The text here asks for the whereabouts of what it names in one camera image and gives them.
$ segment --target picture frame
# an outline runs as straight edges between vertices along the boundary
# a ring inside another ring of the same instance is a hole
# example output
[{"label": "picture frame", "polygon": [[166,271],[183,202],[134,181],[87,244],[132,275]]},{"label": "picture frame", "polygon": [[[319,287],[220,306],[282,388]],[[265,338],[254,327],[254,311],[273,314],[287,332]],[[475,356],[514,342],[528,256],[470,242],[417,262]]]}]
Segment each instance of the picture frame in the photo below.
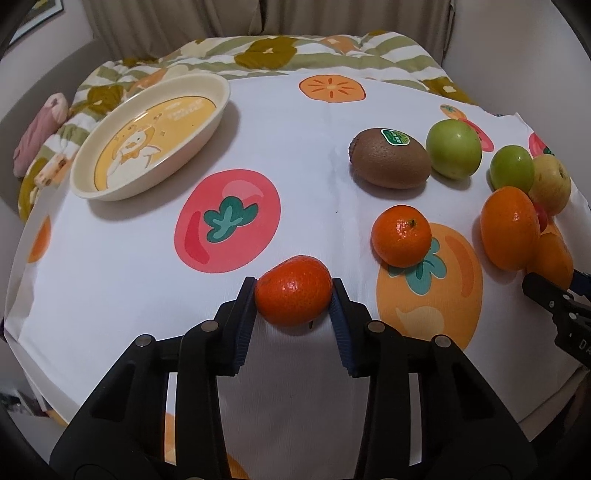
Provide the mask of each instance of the picture frame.
[{"label": "picture frame", "polygon": [[54,15],[64,11],[63,0],[38,0],[18,27],[9,45],[13,45],[24,35],[49,20]]}]

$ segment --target green leaf print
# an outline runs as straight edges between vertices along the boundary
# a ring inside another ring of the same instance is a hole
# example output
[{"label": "green leaf print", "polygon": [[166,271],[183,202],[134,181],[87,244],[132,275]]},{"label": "green leaf print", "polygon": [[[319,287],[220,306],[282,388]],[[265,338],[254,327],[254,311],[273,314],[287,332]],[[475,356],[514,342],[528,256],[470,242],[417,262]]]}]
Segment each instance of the green leaf print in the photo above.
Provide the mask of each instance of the green leaf print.
[{"label": "green leaf print", "polygon": [[258,214],[258,205],[253,203],[244,208],[241,199],[226,197],[220,203],[219,211],[208,210],[203,220],[212,229],[207,233],[207,241],[216,244],[232,236],[239,226],[248,225]]},{"label": "green leaf print", "polygon": [[447,274],[447,267],[436,253],[439,252],[439,241],[436,238],[431,239],[431,248],[422,262],[408,268],[398,268],[388,266],[388,275],[397,277],[404,274],[408,288],[417,295],[426,295],[431,288],[431,276],[444,278]]}]

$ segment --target pink fabric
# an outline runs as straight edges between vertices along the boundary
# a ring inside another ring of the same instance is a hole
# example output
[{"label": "pink fabric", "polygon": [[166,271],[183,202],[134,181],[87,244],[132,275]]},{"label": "pink fabric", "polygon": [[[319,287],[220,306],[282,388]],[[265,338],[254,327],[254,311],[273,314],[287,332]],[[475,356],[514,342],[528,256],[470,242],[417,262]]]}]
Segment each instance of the pink fabric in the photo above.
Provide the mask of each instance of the pink fabric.
[{"label": "pink fabric", "polygon": [[61,93],[55,93],[47,99],[14,151],[15,177],[25,176],[45,140],[57,132],[66,121],[67,112],[68,102]]}]

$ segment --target bowl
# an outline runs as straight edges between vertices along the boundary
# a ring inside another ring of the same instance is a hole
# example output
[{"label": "bowl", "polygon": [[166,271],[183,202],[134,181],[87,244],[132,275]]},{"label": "bowl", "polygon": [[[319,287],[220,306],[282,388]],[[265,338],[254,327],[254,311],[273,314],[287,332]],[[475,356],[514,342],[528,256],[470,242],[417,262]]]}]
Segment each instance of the bowl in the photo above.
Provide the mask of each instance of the bowl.
[{"label": "bowl", "polygon": [[122,200],[163,181],[215,132],[230,97],[211,73],[164,80],[119,105],[88,136],[70,187],[87,200]]}]

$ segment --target metal screw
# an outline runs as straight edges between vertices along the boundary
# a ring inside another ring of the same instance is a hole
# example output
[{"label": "metal screw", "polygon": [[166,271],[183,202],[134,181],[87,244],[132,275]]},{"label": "metal screw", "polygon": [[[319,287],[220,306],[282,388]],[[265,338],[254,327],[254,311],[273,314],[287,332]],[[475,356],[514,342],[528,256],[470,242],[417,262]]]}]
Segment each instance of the metal screw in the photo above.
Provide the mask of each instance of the metal screw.
[{"label": "metal screw", "polygon": [[382,333],[386,329],[386,326],[379,320],[374,320],[368,323],[368,330],[373,333]]},{"label": "metal screw", "polygon": [[215,320],[206,320],[201,324],[201,330],[204,332],[215,332],[219,326],[219,323]]},{"label": "metal screw", "polygon": [[449,337],[445,335],[437,335],[435,337],[435,345],[440,346],[441,348],[447,348],[452,344],[452,341]]},{"label": "metal screw", "polygon": [[140,335],[135,339],[135,344],[137,346],[148,346],[150,343],[152,343],[152,337],[147,333]]}]

